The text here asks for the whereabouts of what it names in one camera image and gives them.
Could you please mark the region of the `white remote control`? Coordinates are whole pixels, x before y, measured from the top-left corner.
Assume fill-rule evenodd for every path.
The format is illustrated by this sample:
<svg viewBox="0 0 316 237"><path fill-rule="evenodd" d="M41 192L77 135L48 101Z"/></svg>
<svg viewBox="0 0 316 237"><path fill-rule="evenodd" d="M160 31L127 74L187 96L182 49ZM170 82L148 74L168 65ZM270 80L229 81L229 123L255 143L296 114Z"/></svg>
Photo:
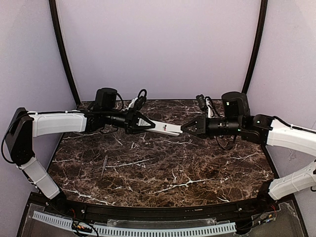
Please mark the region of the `white remote control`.
<svg viewBox="0 0 316 237"><path fill-rule="evenodd" d="M155 124L155 128L149 128L150 124L146 122L144 119L140 118L138 124L141 126L145 126L147 129L145 131L166 134L171 136L179 136L183 133L180 125L174 125L170 123L160 122L151 120Z"/></svg>

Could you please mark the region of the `metal tweezers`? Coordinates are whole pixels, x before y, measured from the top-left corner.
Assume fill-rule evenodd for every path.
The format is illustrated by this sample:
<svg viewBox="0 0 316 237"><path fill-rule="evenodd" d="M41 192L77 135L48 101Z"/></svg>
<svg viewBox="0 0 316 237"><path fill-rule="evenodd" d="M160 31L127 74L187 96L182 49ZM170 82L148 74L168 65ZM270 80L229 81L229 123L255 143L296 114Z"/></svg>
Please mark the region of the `metal tweezers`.
<svg viewBox="0 0 316 237"><path fill-rule="evenodd" d="M105 155L105 158L104 158L104 161L103 161L103 165L102 165L101 179L103 178L104 171L105 171L106 166L107 166L107 161L108 161L108 156L107 156L107 155Z"/></svg>

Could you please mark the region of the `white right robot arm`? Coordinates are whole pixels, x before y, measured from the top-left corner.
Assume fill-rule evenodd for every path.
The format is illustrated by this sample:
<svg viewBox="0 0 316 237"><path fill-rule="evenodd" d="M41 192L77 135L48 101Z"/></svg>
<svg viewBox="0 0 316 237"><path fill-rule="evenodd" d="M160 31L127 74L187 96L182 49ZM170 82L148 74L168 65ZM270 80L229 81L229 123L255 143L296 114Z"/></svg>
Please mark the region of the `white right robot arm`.
<svg viewBox="0 0 316 237"><path fill-rule="evenodd" d="M286 123L277 116L252 116L245 93L227 92L222 95L222 103L224 116L200 115L182 125L181 130L200 138L240 136L255 144L284 147L315 156L315 130ZM266 181L257 198L275 201L315 185L316 163L313 161L283 178Z"/></svg>

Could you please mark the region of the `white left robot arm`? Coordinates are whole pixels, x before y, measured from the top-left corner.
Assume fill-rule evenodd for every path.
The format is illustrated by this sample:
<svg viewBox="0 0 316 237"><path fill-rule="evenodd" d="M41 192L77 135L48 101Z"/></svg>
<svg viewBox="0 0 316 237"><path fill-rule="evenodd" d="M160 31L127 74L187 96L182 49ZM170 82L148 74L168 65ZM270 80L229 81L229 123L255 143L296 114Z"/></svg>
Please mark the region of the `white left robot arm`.
<svg viewBox="0 0 316 237"><path fill-rule="evenodd" d="M95 101L85 110L30 112L18 108L1 143L10 155L6 162L17 165L49 200L64 200L65 194L36 158L33 139L57 133L93 132L105 125L123 128L127 134L143 133L156 126L140 113L146 96L142 89L132 106L116 109L116 99L121 96L116 89L105 87L97 90Z"/></svg>

